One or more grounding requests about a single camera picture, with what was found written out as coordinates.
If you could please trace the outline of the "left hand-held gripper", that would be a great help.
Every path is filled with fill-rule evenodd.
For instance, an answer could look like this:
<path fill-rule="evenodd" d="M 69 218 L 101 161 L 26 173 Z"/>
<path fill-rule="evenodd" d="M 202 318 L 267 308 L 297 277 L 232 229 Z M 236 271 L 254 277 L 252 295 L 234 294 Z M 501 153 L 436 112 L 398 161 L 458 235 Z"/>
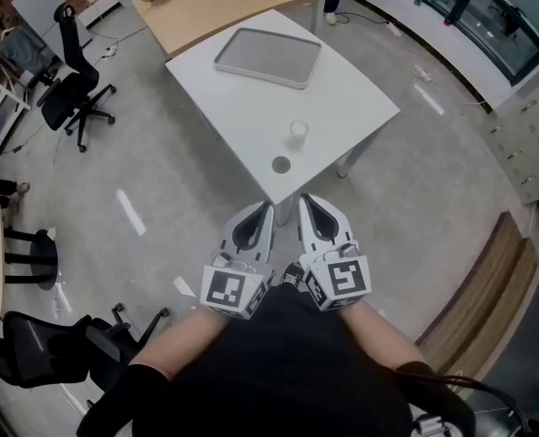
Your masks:
<path fill-rule="evenodd" d="M 203 269 L 204 307 L 235 319 L 252 318 L 275 277 L 269 264 L 274 223 L 274 207 L 261 201 L 225 224 L 213 260 Z"/>

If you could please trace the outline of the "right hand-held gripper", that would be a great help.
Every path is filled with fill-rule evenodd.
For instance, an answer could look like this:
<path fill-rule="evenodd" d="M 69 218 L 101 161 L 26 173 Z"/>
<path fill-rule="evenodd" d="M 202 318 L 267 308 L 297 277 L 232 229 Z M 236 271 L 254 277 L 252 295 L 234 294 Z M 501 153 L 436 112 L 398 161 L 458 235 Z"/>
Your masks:
<path fill-rule="evenodd" d="M 302 281 L 319 310 L 348 307 L 371 292 L 367 257 L 352 240 L 351 223 L 341 210 L 324 198 L 302 194 L 299 227 L 302 247 L 313 251 L 300 256 Z M 317 250 L 321 242 L 341 244 Z"/>

